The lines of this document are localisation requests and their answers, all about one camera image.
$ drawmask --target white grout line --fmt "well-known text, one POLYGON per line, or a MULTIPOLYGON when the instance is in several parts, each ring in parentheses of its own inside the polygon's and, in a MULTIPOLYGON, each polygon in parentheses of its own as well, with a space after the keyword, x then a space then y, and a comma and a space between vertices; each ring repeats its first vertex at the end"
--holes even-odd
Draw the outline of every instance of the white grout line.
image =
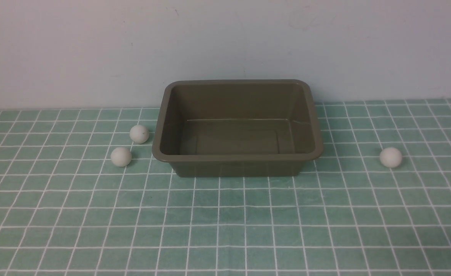
POLYGON ((169 187, 167 189, 167 199, 166 199, 166 206, 164 208, 164 218, 162 219, 162 231, 161 231, 161 238, 160 238, 160 241, 159 241, 159 250, 157 252, 155 276, 157 276, 157 271, 159 271, 159 259, 161 258, 162 239, 164 238, 164 226, 168 227, 166 225, 166 217, 167 217, 167 207, 169 206, 169 194, 171 192, 172 172, 173 171, 174 170, 171 170, 171 177, 169 178, 169 187))
POLYGON ((218 178, 218 199, 217 199, 217 228, 216 228, 216 236, 215 236, 215 246, 217 247, 217 249, 215 250, 215 276, 218 276, 218 254, 220 253, 218 251, 218 240, 219 240, 219 232, 220 232, 220 179, 221 177, 218 178))
MULTIPOLYGON (((329 133, 331 135, 331 139, 334 140, 333 134, 331 132, 331 127, 330 127, 329 121, 327 121, 327 127, 328 127, 329 133)), ((336 155, 336 157, 338 157, 338 151, 337 151, 336 147, 334 147, 334 154, 336 155)), ((353 220, 355 221, 355 228, 356 228, 356 232, 358 234, 358 240, 360 241, 360 244, 363 245, 362 235, 360 234, 360 228, 358 227, 358 220, 357 220, 357 218, 355 216, 355 211, 353 210, 353 204, 351 204, 351 196, 350 196, 350 194, 348 192, 348 186, 346 185, 346 179, 344 178, 343 168, 341 167, 341 162, 339 161, 339 159, 337 159, 337 161, 338 161, 339 171, 341 172, 341 178, 343 179, 343 185, 344 185, 346 194, 348 195, 348 203, 350 205, 351 215, 353 215, 353 220)), ((371 276, 371 271, 369 270, 369 261, 367 259, 367 253, 365 252, 365 248, 364 247, 362 247, 362 253, 363 253, 363 259, 365 260, 365 266, 366 266, 366 268, 368 270, 369 276, 371 276)))
MULTIPOLYGON (((317 178, 317 182, 319 185, 319 189, 321 189, 321 185, 320 185, 320 178, 319 178, 319 173, 317 171, 317 163, 316 160, 314 160, 314 167, 316 167, 315 172, 316 172, 316 178, 317 178)), ((333 252, 333 258, 334 258, 334 264, 336 265, 336 273, 338 274, 338 276, 341 276, 341 270, 339 269, 339 264, 338 264, 338 256, 336 255, 336 250, 334 248, 334 241, 333 241, 333 234, 331 233, 331 225, 329 223, 329 217, 327 216, 327 209, 326 209, 326 202, 324 200, 324 196, 321 197, 322 199, 322 209, 324 210, 324 217, 326 218, 326 225, 322 225, 323 227, 327 227, 327 232, 329 234, 329 241, 331 242, 331 248, 332 248, 332 252, 333 252)))
MULTIPOLYGON (((120 180, 120 185, 118 186, 118 191, 117 191, 116 197, 115 197, 115 203, 113 204, 113 208, 112 208, 112 210, 111 210, 111 215, 110 215, 110 220, 108 221, 108 227, 106 227, 106 233, 105 233, 105 236, 104 236, 104 239, 103 239, 103 246, 106 244, 106 239, 108 239, 108 234, 109 234, 109 232, 110 232, 110 225, 111 225, 111 223, 113 222, 113 218, 114 218, 114 215, 115 215, 116 205, 117 205, 117 203, 118 203, 118 196, 120 195, 121 186, 122 186, 122 184, 123 184, 123 178, 125 177, 125 172, 126 172, 126 171, 127 171, 127 166, 123 169, 122 177, 121 177, 121 180, 120 180)), ((99 270, 99 266, 101 265, 101 260, 103 259, 103 253, 104 253, 104 249, 101 250, 101 252, 99 252, 98 263, 97 263, 97 265, 96 265, 96 269, 94 270, 94 276, 96 276, 97 271, 99 270)))
POLYGON ((246 178, 243 177, 243 203, 244 203, 244 268, 245 268, 245 276, 248 276, 248 219, 246 212, 246 178))
MULTIPOLYGON (((139 118, 140 118, 141 115, 142 115, 142 110, 143 110, 143 109, 141 108, 141 109, 140 109, 140 113, 139 113, 139 115, 138 115, 139 118)), ((127 274, 128 274, 128 267, 129 267, 129 265, 130 265, 130 260, 131 260, 131 258, 132 258, 133 249, 135 248, 134 242, 135 242, 136 231, 137 231, 137 229, 138 229, 138 220, 140 219, 140 214, 141 214, 141 212, 142 212, 142 208, 141 208, 141 207, 142 207, 142 203, 143 203, 143 197, 145 196, 145 191, 146 191, 146 188, 147 188, 147 183, 148 183, 148 181, 149 181, 149 172, 150 172, 150 166, 151 166, 151 165, 152 165, 152 154, 151 154, 151 157, 150 157, 149 166, 147 166, 147 175, 145 176, 145 182, 144 182, 144 184, 143 184, 142 198, 140 199, 140 204, 138 205, 139 208, 138 208, 138 214, 136 215, 135 229, 134 229, 132 241, 131 241, 131 243, 130 243, 130 245, 131 245, 130 253, 129 253, 129 255, 128 255, 127 265, 126 265, 126 267, 125 267, 125 276, 127 276, 127 274)))
MULTIPOLYGON (((342 225, 336 225, 331 226, 332 228, 348 228, 347 226, 342 225)), ((373 225, 373 227, 379 228, 380 225, 373 225)), ((50 249, 103 249, 103 248, 109 248, 109 249, 128 249, 131 248, 140 248, 140 249, 158 249, 158 248, 181 248, 181 249, 187 249, 187 248, 215 248, 216 246, 49 246, 50 249)), ((18 249, 18 248, 24 248, 24 249, 44 249, 46 246, 0 246, 0 249, 18 249)), ((219 246, 219 248, 244 248, 244 246, 219 246)), ((316 249, 331 249, 331 248, 344 248, 344 249, 362 249, 362 248, 378 248, 378 249, 391 249, 392 246, 248 246, 248 248, 295 248, 295 249, 307 249, 307 248, 316 248, 316 249)), ((439 249, 449 249, 451 246, 393 246, 393 248, 404 248, 404 249, 421 249, 421 248, 439 248, 439 249)))
POLYGON ((193 208, 194 208, 194 198, 195 198, 195 191, 196 191, 196 177, 194 177, 193 180, 193 198, 192 198, 192 206, 191 206, 191 216, 190 216, 190 226, 188 230, 188 246, 187 246, 187 252, 186 252, 186 265, 185 265, 185 276, 188 275, 189 271, 189 264, 190 264, 190 247, 192 242, 192 227, 193 227, 193 208))
POLYGON ((271 235, 273 237, 273 256, 275 258, 275 274, 278 276, 278 258, 276 257, 276 237, 275 237, 275 222, 273 220, 273 201, 271 200, 271 183, 268 178, 268 198, 269 198, 269 215, 271 218, 271 235))
MULTIPOLYGON (((3 138, 3 140, 1 141, 0 145, 2 145, 2 143, 4 142, 4 140, 6 139, 6 137, 7 137, 7 135, 4 136, 4 138, 3 138)), ((45 143, 47 142, 47 140, 48 140, 48 135, 47 135, 47 137, 46 137, 45 142, 43 143, 43 145, 45 145, 45 143)), ((1 185, 1 183, 2 183, 2 180, 3 180, 3 179, 5 178, 5 176, 7 175, 8 171, 9 171, 9 168, 10 168, 10 166, 12 165, 12 163, 13 163, 13 161, 11 161, 11 163, 10 163, 9 166, 8 166, 8 169, 6 169, 6 173, 2 176, 2 178, 1 178, 1 180, 0 180, 0 185, 1 185)), ((31 165, 30 171, 33 169, 33 167, 34 167, 34 162, 33 162, 33 164, 31 165)), ((6 222, 6 220, 7 220, 7 218, 8 218, 8 215, 9 215, 9 213, 10 213, 10 210, 12 210, 12 207, 14 206, 14 204, 15 204, 15 202, 16 202, 16 199, 13 201, 13 203, 12 203, 12 205, 11 205, 11 208, 8 209, 8 211, 7 211, 6 214, 5 214, 5 217, 3 218, 2 222, 1 222, 1 225, 0 225, 0 232, 1 232, 1 228, 3 227, 4 223, 6 222)))
MULTIPOLYGON (((344 106, 344 110, 346 111, 346 114, 348 114, 348 109, 346 108, 346 105, 344 106)), ((349 122, 349 124, 350 124, 350 127, 353 128, 353 125, 351 124, 351 119, 350 119, 349 117, 348 117, 348 122, 349 122)), ((356 146, 357 146, 357 148, 358 148, 358 152, 360 153, 360 155, 362 155, 362 151, 360 150, 360 146, 358 145, 358 140, 357 140, 357 138, 356 138, 356 135, 355 135, 355 132, 354 132, 354 131, 353 131, 353 137, 354 137, 354 139, 355 139, 355 142, 357 143, 356 146)), ((369 170, 367 169, 367 164, 365 163, 365 160, 364 160, 364 159, 362 159, 362 164, 363 164, 363 167, 365 168, 365 171, 367 172, 367 178, 368 178, 369 183, 370 183, 372 195, 374 196, 374 200, 375 200, 375 202, 376 202, 376 205, 377 205, 377 208, 378 208, 378 212, 379 212, 380 218, 382 219, 382 225, 383 225, 383 227, 384 227, 385 234, 387 235, 387 239, 389 240, 390 250, 392 251, 392 255, 394 256, 395 265, 397 266, 397 269, 399 269, 399 271, 400 271, 401 267, 400 267, 400 265, 399 265, 399 260, 397 259, 397 255, 395 254, 394 246, 393 246, 393 244, 392 244, 392 239, 390 238, 389 231, 388 231, 387 225, 386 225, 386 223, 385 223, 385 218, 384 218, 384 216, 383 216, 382 210, 380 209, 380 204, 379 204, 379 202, 378 202, 377 195, 376 195, 375 190, 374 190, 374 184, 372 183, 372 180, 371 180, 370 175, 369 175, 369 170)), ((345 183, 345 187, 346 187, 346 193, 348 194, 348 197, 349 197, 349 196, 350 196, 350 193, 349 193, 348 187, 346 186, 346 183, 345 183)), ((361 236, 360 236, 360 244, 361 244, 362 246, 364 246, 363 240, 362 240, 361 236)))
MULTIPOLYGON (((24 138, 23 142, 21 143, 22 145, 26 142, 26 138, 27 138, 27 136, 24 138)), ((13 158, 13 160, 16 159, 16 156, 19 154, 20 149, 21 149, 21 148, 19 148, 19 149, 17 150, 16 155, 15 155, 15 157, 13 158)), ((12 163, 13 163, 13 161, 11 161, 11 163, 9 164, 9 167, 8 167, 8 169, 6 170, 6 174, 1 178, 1 180, 0 180, 0 185, 1 185, 2 181, 4 180, 4 178, 6 177, 6 175, 8 174, 9 169, 10 169, 10 167, 12 166, 12 163)), ((33 167, 34 167, 34 162, 33 162, 33 164, 31 165, 30 172, 33 170, 33 167)), ((26 179, 27 179, 27 178, 28 178, 28 177, 25 177, 25 178, 24 178, 24 181, 23 181, 23 183, 21 184, 21 187, 19 188, 19 191, 17 192, 15 199, 12 201, 11 206, 9 207, 8 211, 6 212, 6 216, 4 217, 3 222, 1 223, 0 232, 1 232, 1 228, 2 228, 3 224, 4 224, 5 221, 7 220, 7 217, 8 217, 8 215, 9 215, 10 211, 12 210, 13 206, 14 206, 15 203, 16 203, 16 201, 17 201, 17 199, 18 199, 18 197, 19 197, 19 194, 21 194, 22 188, 24 187, 24 184, 26 183, 26 179)), ((8 268, 11 266, 11 264, 12 264, 12 262, 13 262, 15 256, 16 256, 17 251, 18 251, 18 249, 16 249, 14 255, 12 255, 12 259, 11 259, 11 262, 9 263, 8 268)))
MULTIPOLYGON (((106 155, 105 155, 105 157, 107 157, 108 154, 109 154, 109 152, 110 152, 111 143, 113 142, 113 137, 114 137, 114 135, 111 136, 110 144, 108 145, 108 148, 106 149, 106 155)), ((89 141, 87 142, 88 145, 89 145, 89 142, 90 142, 91 138, 92 138, 92 134, 91 134, 91 137, 89 137, 89 141)), ((91 208, 90 206, 91 206, 91 203, 92 203, 92 199, 94 198, 94 192, 96 191, 96 185, 98 184, 99 177, 101 176, 101 172, 103 171, 104 164, 105 164, 105 161, 103 161, 103 164, 101 164, 101 168, 99 169, 99 174, 98 174, 98 176, 96 177, 96 182, 94 183, 94 188, 93 188, 92 190, 89 190, 89 191, 91 191, 91 197, 90 197, 90 199, 89 199, 89 203, 87 203, 87 208, 85 209, 84 217, 83 217, 83 219, 82 219, 82 222, 80 223, 79 232, 77 233, 77 238, 76 238, 76 241, 75 241, 75 246, 77 246, 77 243, 79 242, 80 233, 82 232, 82 228, 83 228, 83 225, 84 225, 84 223, 85 223, 85 219, 87 218, 87 213, 89 212, 89 209, 91 208)), ((71 252, 71 256, 69 257, 69 262, 67 263, 67 269, 69 269, 69 267, 71 266, 72 259, 73 259, 73 257, 74 257, 74 253, 75 253, 75 249, 72 250, 72 252, 71 252)))
MULTIPOLYGON (((302 229, 302 220, 300 218, 300 208, 299 208, 299 204, 298 204, 297 189, 295 187, 295 177, 293 177, 293 176, 292 176, 292 184, 294 186, 295 205, 297 205, 297 219, 298 219, 298 227, 300 230, 300 240, 302 241, 302 246, 305 247, 304 230, 302 229)), ((302 253, 304 254, 304 263, 305 263, 305 269, 307 271, 307 276, 309 276, 309 265, 307 262, 307 254, 305 252, 305 249, 302 250, 302 253)))
MULTIPOLYGON (((425 135, 423 135, 423 132, 422 132, 421 130, 419 130, 419 133, 420 133, 420 135, 423 137, 423 141, 426 142, 426 137, 425 137, 425 135)), ((431 148, 430 146, 428 146, 428 149, 429 149, 429 151, 430 151, 430 153, 431 153, 431 155, 432 155, 432 157, 433 157, 433 159, 434 159, 434 161, 435 161, 435 163, 436 163, 438 169, 439 169, 440 171, 442 171, 439 162, 437 161, 435 155, 433 154, 432 148, 431 148)), ((445 174, 443 174, 443 177, 445 178, 445 182, 446 182, 446 184, 448 185, 448 188, 449 188, 449 190, 450 190, 450 192, 451 192, 451 186, 450 186, 450 183, 449 183, 449 181, 448 181, 448 178, 446 177, 445 174)), ((429 201, 430 204, 432 205, 432 209, 433 209, 433 211, 435 212, 435 215, 436 215, 436 218, 437 218, 437 220, 438 220, 438 223, 439 223, 439 224, 442 224, 442 223, 441 223, 441 219, 440 219, 440 215, 439 215, 439 213, 437 212, 435 206, 433 206, 433 201, 432 201, 431 197, 430 197, 429 194, 428 194, 428 190, 427 190, 427 189, 424 189, 424 191, 425 191, 425 194, 426 194, 427 197, 428 197, 428 201, 429 201)), ((441 229, 443 230, 443 233, 444 233, 444 235, 445 235, 445 238, 446 238, 448 244, 451 245, 451 240, 450 240, 450 238, 448 237, 448 234, 447 234, 447 232, 446 232, 446 229, 445 229, 444 227, 441 227, 441 229)))
MULTIPOLYGON (((330 205, 314 205, 314 206, 308 206, 308 207, 333 207, 330 205)), ((249 227, 271 227, 274 224, 253 224, 253 223, 248 223, 248 224, 244 224, 244 223, 221 223, 219 224, 219 226, 244 226, 247 225, 249 227)), ((412 227, 411 224, 387 224, 390 227, 412 227)), ((216 227, 217 224, 216 223, 212 223, 212 224, 200 224, 201 227, 216 227)), ((282 227, 297 227, 298 224, 281 224, 282 227)), ((303 227, 326 227, 326 225, 311 225, 311 224, 301 224, 301 226, 303 227)), ((358 224, 359 227, 381 227, 381 225, 378 224, 358 224)), ((415 224, 416 227, 451 227, 451 224, 415 224)), ((3 226, 2 228, 25 228, 26 226, 24 225, 15 225, 15 226, 3 226)), ((28 226, 28 228, 53 228, 54 225, 31 225, 28 226)), ((80 226, 65 226, 65 225, 60 225, 60 226, 56 226, 57 228, 80 228, 80 226)), ((90 225, 90 226, 86 226, 83 228, 107 228, 107 225, 90 225)), ((110 228, 121 228, 121 227, 125 227, 128 228, 129 226, 127 225, 113 225, 110 226, 110 228)), ((139 225, 138 228, 146 228, 146 227, 157 227, 155 225, 139 225)), ((166 224, 166 227, 183 227, 183 224, 166 224)), ((353 224, 336 224, 336 225, 331 225, 331 227, 354 227, 353 224)))
MULTIPOLYGON (((69 140, 69 137, 67 136, 64 145, 67 145, 68 140, 69 140)), ((76 169, 76 171, 75 171, 76 173, 77 173, 77 171, 79 170, 81 163, 82 163, 82 160, 80 160, 79 163, 78 163, 78 165, 77 165, 77 169, 76 169)), ((49 179, 48 179, 47 187, 48 187, 48 185, 50 184, 50 180, 52 179, 53 175, 55 174, 55 171, 57 170, 57 166, 58 166, 58 165, 59 165, 59 160, 56 162, 55 167, 53 168, 52 174, 50 175, 50 177, 49 177, 49 179)), ((72 187, 72 185, 73 185, 73 183, 74 183, 75 176, 76 176, 76 174, 72 177, 70 188, 72 187)), ((66 194, 62 206, 64 206, 65 203, 67 202, 68 196, 69 196, 69 193, 66 194)), ((38 271, 40 270, 40 267, 41 267, 41 264, 43 263, 43 259, 45 258, 45 254, 46 254, 46 252, 47 252, 48 246, 49 246, 49 244, 50 244, 50 241, 52 240, 53 233, 54 233, 54 231, 55 231, 55 225, 58 224, 61 215, 62 215, 62 208, 60 208, 60 211, 59 211, 59 213, 58 213, 58 215, 57 215, 57 219, 55 220, 54 227, 52 228, 52 231, 50 231, 50 237, 48 238, 48 241, 47 241, 47 243, 46 243, 46 247, 45 247, 45 249, 43 250, 43 253, 41 254, 41 258, 40 258, 40 261, 39 261, 39 263, 38 263, 38 267, 37 267, 37 269, 36 269, 35 276, 38 275, 38 271)))

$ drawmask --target ping pong ball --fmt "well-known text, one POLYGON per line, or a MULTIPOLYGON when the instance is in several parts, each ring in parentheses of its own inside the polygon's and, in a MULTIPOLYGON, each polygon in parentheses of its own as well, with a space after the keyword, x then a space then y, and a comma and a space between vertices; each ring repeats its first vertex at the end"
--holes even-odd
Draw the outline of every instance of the ping pong ball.
POLYGON ((118 167, 124 167, 132 161, 132 153, 124 147, 117 147, 111 152, 111 162, 118 167))
POLYGON ((402 153, 393 147, 385 148, 380 153, 380 162, 387 168, 395 168, 402 162, 402 153))
POLYGON ((136 125, 130 130, 130 138, 137 144, 145 143, 149 138, 149 130, 142 125, 136 125))

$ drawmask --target plastic tub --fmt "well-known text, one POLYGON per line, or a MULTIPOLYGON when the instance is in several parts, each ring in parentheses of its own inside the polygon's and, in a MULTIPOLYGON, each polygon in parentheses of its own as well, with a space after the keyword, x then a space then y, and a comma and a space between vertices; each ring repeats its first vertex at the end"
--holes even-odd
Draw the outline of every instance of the plastic tub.
POLYGON ((164 92, 152 146, 181 177, 292 176, 322 154, 300 80, 194 80, 164 92))

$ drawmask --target tiled surface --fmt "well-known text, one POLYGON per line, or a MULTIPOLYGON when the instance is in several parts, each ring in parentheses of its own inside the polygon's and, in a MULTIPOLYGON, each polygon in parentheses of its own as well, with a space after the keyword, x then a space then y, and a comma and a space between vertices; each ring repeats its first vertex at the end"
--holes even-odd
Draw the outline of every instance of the tiled surface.
POLYGON ((323 156, 269 179, 172 174, 128 136, 157 109, 0 112, 0 275, 451 276, 451 99, 317 109, 323 156))

